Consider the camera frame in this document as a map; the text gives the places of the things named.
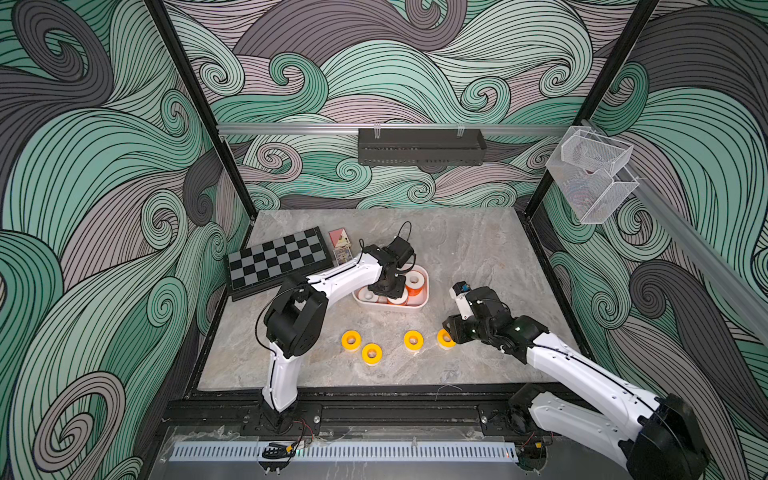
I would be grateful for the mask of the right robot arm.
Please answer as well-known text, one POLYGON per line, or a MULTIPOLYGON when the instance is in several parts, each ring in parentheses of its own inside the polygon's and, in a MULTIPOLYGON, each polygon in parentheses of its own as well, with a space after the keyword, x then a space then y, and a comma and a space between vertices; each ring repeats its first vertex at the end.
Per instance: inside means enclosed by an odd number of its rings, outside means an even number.
POLYGON ((489 287, 458 282, 458 312, 443 328, 456 344, 479 341, 544 372, 586 401, 581 407, 537 386, 518 391, 513 416, 524 432, 558 433, 623 467, 634 479, 699 479, 709 464, 696 415, 675 394, 657 396, 569 347, 535 319, 513 316, 489 287))

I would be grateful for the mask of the white storage box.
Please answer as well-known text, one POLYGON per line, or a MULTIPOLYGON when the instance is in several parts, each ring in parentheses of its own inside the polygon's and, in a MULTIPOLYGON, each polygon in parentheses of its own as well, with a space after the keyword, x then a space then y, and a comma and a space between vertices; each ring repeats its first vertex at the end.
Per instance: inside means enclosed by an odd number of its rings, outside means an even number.
POLYGON ((375 295, 366 287, 356 290, 353 293, 353 298, 358 305, 371 311, 416 313, 429 300, 429 274, 424 267, 418 264, 406 274, 402 303, 396 303, 388 297, 375 295))

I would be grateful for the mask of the yellow tape roll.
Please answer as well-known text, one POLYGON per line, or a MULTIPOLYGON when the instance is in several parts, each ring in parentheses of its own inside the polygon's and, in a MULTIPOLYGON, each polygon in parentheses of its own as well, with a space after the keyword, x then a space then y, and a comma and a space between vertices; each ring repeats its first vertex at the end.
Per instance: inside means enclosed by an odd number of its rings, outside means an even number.
POLYGON ((437 334, 438 345, 444 350, 450 350, 456 346, 456 343, 447 330, 441 329, 437 334))
POLYGON ((366 365, 373 366, 381 362, 383 358, 382 348, 375 343, 368 343, 362 347, 362 360, 366 365))
POLYGON ((410 330, 405 333, 403 343, 409 351, 418 352, 423 348, 424 338, 420 332, 410 330))
POLYGON ((348 330, 342 335, 341 343, 346 351, 354 352, 362 346, 362 337, 359 332, 348 330))

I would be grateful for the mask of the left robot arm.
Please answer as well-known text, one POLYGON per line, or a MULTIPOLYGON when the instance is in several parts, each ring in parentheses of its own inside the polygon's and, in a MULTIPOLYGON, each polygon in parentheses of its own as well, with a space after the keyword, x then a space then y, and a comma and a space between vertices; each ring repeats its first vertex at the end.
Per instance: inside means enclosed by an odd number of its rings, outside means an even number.
POLYGON ((301 277, 289 276, 256 320, 266 328, 256 339, 269 353, 262 408, 274 423, 282 421, 298 398, 298 376, 303 356, 320 337, 330 308, 366 288, 373 294, 398 299, 406 294, 406 274, 415 266, 416 253, 402 237, 388 245, 364 246, 352 260, 301 277))

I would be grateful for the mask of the orange tape roll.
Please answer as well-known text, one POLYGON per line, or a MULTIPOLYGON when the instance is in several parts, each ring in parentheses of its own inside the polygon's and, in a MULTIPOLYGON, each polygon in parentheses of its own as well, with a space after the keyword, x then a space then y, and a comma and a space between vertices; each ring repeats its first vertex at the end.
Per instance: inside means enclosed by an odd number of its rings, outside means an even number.
POLYGON ((416 297, 423 292, 426 277, 423 273, 411 270, 406 274, 406 290, 409 297, 416 297))
POLYGON ((379 296, 373 293, 367 287, 364 287, 357 292, 357 299, 360 302, 377 303, 379 301, 379 296))
POLYGON ((408 301, 408 294, 404 292, 401 296, 397 298, 388 298, 387 302, 392 305, 404 305, 408 301))

